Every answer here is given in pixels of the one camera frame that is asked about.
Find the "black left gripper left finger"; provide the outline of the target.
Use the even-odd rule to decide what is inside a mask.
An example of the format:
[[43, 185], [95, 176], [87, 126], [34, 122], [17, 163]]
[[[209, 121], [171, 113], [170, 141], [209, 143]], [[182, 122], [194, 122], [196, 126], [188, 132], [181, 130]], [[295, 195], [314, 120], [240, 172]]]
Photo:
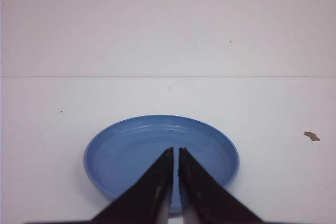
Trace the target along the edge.
[[168, 223], [174, 172], [173, 148], [166, 149], [120, 197], [91, 223]]

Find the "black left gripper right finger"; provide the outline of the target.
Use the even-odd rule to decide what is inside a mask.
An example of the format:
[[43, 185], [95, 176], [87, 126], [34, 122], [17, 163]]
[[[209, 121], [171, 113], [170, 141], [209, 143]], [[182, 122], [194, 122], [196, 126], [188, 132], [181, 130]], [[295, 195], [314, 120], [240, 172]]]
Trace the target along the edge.
[[178, 174], [184, 223], [264, 223], [228, 193], [186, 148], [179, 149]]

